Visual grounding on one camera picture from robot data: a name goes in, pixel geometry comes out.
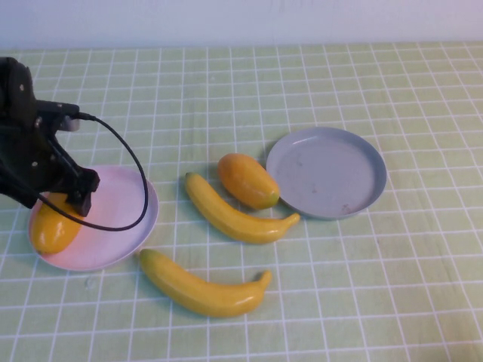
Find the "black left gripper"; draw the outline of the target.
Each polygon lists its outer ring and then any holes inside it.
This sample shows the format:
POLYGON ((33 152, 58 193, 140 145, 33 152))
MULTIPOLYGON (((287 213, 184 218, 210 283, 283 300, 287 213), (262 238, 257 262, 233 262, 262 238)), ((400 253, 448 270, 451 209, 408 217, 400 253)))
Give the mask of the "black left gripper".
POLYGON ((82 217, 91 209, 91 194, 100 178, 95 170, 80 168, 59 144, 59 130, 75 131, 74 113, 42 113, 31 127, 1 121, 1 191, 26 207, 42 192, 66 195, 66 203, 82 217))

